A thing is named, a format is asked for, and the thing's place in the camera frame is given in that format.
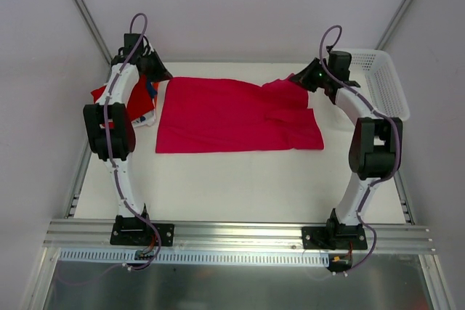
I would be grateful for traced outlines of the crimson pink t-shirt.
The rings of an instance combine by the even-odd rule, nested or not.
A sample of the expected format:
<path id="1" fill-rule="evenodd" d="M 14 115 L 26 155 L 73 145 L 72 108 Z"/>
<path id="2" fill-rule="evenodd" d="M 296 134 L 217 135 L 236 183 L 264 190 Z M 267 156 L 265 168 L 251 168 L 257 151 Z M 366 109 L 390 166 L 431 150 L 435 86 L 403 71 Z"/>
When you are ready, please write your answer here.
<path id="1" fill-rule="evenodd" d="M 168 82 L 155 151 L 197 154 L 323 150 L 309 94 L 289 78 L 261 86 L 225 78 Z"/>

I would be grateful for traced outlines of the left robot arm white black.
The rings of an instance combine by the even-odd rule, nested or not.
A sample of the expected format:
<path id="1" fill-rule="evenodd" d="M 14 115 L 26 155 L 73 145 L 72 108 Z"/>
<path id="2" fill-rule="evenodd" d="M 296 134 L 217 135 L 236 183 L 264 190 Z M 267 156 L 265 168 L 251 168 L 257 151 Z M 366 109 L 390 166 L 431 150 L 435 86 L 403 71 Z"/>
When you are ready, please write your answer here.
<path id="1" fill-rule="evenodd" d="M 118 198 L 114 234 L 126 234 L 137 245 L 147 243 L 156 228 L 132 178 L 135 128 L 155 123 L 158 85 L 171 77 L 145 34 L 126 33 L 109 81 L 83 109 L 90 149 L 108 169 Z"/>

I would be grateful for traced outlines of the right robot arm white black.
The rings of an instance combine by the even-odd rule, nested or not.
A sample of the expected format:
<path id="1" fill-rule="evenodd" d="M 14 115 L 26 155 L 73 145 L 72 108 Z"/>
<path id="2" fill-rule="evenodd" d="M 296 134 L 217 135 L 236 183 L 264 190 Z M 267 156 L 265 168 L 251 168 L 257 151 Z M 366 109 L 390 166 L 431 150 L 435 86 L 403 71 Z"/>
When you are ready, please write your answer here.
<path id="1" fill-rule="evenodd" d="M 348 154 L 349 184 L 325 225 L 302 228 L 306 250 L 367 250 L 363 211 L 379 185 L 400 167 L 403 122 L 381 114 L 363 96 L 359 83 L 349 78 L 351 62 L 349 52 L 332 51 L 291 78 L 309 92 L 322 89 L 355 127 Z"/>

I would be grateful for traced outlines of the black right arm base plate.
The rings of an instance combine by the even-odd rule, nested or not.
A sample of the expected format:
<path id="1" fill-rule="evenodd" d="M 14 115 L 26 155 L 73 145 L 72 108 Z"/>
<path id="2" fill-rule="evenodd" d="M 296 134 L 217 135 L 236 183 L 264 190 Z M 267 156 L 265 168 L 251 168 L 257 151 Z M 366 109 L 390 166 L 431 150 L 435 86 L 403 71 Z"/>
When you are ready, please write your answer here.
<path id="1" fill-rule="evenodd" d="M 367 250 L 365 230 L 360 224 L 337 227 L 302 227 L 302 243 L 305 250 Z"/>

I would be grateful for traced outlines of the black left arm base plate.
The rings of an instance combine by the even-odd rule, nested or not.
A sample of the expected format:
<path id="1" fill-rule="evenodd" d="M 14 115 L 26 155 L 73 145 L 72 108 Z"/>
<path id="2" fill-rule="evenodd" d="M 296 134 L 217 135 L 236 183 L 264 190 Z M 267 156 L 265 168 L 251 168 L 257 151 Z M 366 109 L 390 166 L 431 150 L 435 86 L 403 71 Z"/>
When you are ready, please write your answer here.
<path id="1" fill-rule="evenodd" d="M 153 224 L 160 238 L 151 227 L 137 217 L 117 216 L 110 235 L 110 244 L 117 246 L 171 247 L 174 238 L 173 224 Z"/>

